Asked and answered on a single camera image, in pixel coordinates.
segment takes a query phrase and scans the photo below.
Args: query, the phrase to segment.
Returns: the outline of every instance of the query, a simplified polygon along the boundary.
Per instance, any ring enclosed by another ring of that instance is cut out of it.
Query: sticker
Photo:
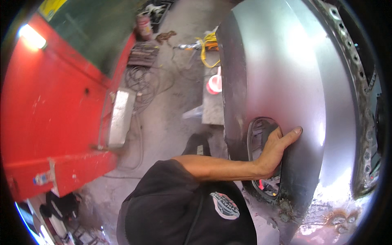
[[[236,220],[240,216],[237,205],[225,194],[219,192],[210,193],[214,201],[215,211],[226,220]]]

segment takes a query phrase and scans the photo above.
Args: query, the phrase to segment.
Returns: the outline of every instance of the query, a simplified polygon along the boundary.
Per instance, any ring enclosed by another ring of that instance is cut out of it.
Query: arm
[[[294,143],[301,133],[302,128],[296,127],[283,136],[278,127],[268,136],[260,157],[252,162],[200,155],[183,155],[172,159],[179,161],[199,181],[266,179],[273,175],[282,159],[284,149]]]

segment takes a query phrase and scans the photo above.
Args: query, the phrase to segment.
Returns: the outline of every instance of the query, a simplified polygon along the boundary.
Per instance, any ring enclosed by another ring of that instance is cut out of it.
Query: oval opening
[[[257,159],[263,152],[269,134],[278,127],[271,118],[258,117],[249,125],[247,145],[249,160]],[[274,175],[269,179],[252,180],[253,187],[260,194],[274,198],[278,195],[280,187],[281,164],[276,168]]]

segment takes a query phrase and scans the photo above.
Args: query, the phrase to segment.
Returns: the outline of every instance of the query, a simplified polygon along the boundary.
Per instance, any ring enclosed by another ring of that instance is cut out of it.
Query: forearm
[[[179,161],[199,181],[257,180],[264,177],[260,168],[256,168],[253,162],[201,155],[183,155],[172,159]]]

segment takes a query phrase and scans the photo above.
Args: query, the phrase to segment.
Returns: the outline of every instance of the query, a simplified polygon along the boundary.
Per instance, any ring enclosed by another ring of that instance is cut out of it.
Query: hand
[[[271,178],[283,157],[283,151],[297,141],[302,134],[302,127],[296,127],[283,136],[280,127],[268,136],[260,157],[253,161],[262,179]]]

